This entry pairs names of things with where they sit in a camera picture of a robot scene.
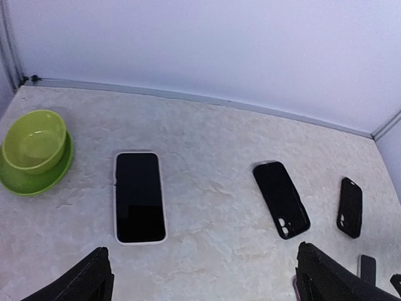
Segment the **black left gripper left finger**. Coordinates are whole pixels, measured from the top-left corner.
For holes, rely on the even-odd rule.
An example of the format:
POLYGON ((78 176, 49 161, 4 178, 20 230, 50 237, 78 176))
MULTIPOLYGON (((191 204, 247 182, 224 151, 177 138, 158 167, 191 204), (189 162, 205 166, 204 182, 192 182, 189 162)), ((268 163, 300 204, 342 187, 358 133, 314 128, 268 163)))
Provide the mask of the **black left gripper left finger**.
POLYGON ((114 278, 108 248, 98 247, 25 300, 111 300, 114 278))

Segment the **purple edged black phone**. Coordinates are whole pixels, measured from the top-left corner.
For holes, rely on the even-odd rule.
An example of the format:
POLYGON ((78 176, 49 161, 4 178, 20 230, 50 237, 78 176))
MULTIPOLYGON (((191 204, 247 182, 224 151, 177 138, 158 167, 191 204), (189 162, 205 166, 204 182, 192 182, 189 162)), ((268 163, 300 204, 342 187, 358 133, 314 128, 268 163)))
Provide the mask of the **purple edged black phone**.
POLYGON ((293 279, 292 279, 292 286, 293 286, 293 289, 294 289, 294 294, 295 294, 296 300, 299 301, 299 292, 298 292, 298 287, 297 287, 297 278, 296 278, 296 276, 294 276, 293 279))

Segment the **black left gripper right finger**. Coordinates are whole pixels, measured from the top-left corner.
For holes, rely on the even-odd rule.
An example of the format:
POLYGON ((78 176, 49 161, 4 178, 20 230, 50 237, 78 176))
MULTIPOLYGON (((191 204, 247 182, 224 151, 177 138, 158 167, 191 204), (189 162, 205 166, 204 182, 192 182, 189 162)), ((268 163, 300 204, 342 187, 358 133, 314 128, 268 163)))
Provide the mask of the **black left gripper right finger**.
POLYGON ((299 245, 297 261, 300 300, 399 300, 352 274, 312 243, 299 245))

